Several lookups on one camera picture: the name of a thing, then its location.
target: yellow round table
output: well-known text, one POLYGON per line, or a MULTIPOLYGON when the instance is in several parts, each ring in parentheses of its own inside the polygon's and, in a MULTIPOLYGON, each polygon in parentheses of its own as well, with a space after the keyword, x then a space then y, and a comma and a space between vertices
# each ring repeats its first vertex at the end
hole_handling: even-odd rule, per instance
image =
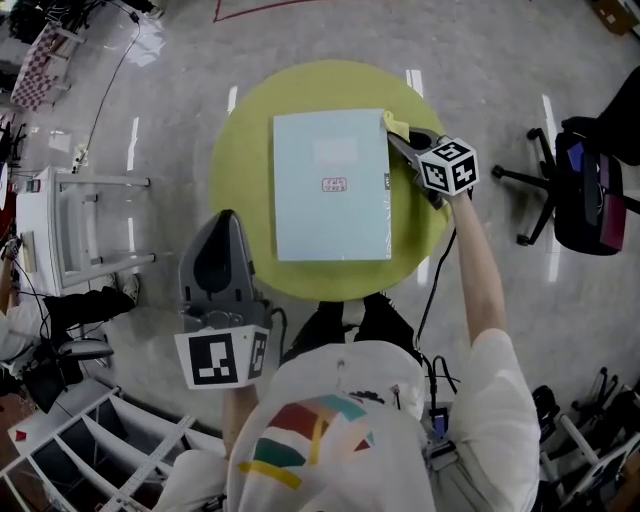
POLYGON ((411 183, 413 172, 389 148, 391 259, 280 262, 276 256, 273 117, 321 110, 382 108, 398 121, 442 134, 435 112, 402 80, 375 67, 342 60, 294 66, 255 87, 227 119, 211 158, 214 211, 232 209, 247 234, 257 277, 281 292, 310 300, 357 299, 411 274, 437 244, 449 209, 435 211, 411 183))

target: black and white marker cube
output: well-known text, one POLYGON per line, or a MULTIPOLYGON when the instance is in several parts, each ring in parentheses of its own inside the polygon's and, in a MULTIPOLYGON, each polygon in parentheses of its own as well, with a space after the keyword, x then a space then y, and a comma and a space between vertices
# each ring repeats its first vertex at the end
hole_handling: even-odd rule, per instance
POLYGON ((269 331, 255 325, 176 334, 189 389, 237 388, 260 378, 269 331))
POLYGON ((478 182, 476 151, 462 139, 449 140, 418 159, 427 188, 455 196, 478 182))

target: red label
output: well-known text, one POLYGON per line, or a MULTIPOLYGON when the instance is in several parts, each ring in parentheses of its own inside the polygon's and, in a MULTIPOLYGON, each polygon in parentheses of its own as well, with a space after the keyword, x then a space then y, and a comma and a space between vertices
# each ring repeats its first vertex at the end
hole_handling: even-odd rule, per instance
POLYGON ((344 192, 347 190, 347 178, 324 178, 322 180, 323 192, 344 192))

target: white t-shirt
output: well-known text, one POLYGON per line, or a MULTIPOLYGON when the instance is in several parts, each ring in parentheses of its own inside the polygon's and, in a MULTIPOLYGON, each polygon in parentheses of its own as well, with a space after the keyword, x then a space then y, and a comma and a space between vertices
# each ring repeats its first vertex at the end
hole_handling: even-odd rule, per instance
MULTIPOLYGON (((478 471, 488 480, 492 493, 484 499, 493 509, 529 510, 538 483, 540 432, 511 340, 502 331, 486 331, 469 359, 451 413, 450 439, 462 448, 462 466, 473 466, 471 480, 478 471)), ((418 421, 425 391, 415 359, 383 341, 327 345, 286 363, 231 453, 226 510, 434 511, 423 457, 427 440, 418 421)), ((197 510, 193 504, 202 500, 196 494, 207 477, 191 475, 199 481, 196 491, 186 467, 176 461, 167 485, 172 492, 163 493, 156 511, 197 510), (174 478, 182 491, 171 484, 174 478)), ((221 482, 210 486, 219 489, 221 482)), ((448 497, 438 498, 449 510, 448 497)))
POLYGON ((14 377, 20 377, 25 365, 31 361, 35 348, 40 345, 40 327, 44 336, 47 335, 47 329, 51 329, 47 307, 42 301, 40 306, 47 319, 46 327, 42 325, 42 316, 35 300, 24 301, 10 308, 6 316, 0 312, 0 362, 14 377), (13 359, 27 347, 30 348, 18 358, 10 363, 4 362, 13 359))

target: chair base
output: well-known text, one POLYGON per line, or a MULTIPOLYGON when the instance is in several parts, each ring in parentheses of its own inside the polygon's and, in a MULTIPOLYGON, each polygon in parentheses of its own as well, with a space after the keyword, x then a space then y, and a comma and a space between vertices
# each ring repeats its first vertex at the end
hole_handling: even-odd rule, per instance
MULTIPOLYGON (((544 160, 540 162, 540 169, 542 171, 542 175, 545 178, 548 178, 549 169, 552 169, 555 166, 555 160, 553 158, 553 154, 551 153, 551 149, 549 148, 549 143, 547 142, 544 131, 542 130, 542 128, 532 128, 527 132, 527 139, 530 141, 540 139, 542 153, 544 154, 544 160)), ((493 169, 491 169, 491 174, 497 179, 501 179, 503 177, 511 178, 523 183, 527 183, 528 185, 533 185, 534 187, 541 188, 549 193, 549 197, 544 205, 544 208, 542 209, 540 218, 538 219, 538 222, 536 223, 531 236, 519 234, 516 237, 516 243, 523 247, 535 244, 545 224, 551 218, 551 215, 553 214, 553 210, 555 208, 555 199, 554 195, 552 194, 551 183, 548 179, 542 179, 538 178, 537 176, 530 176, 528 174, 508 171, 500 165, 495 165, 493 169)))

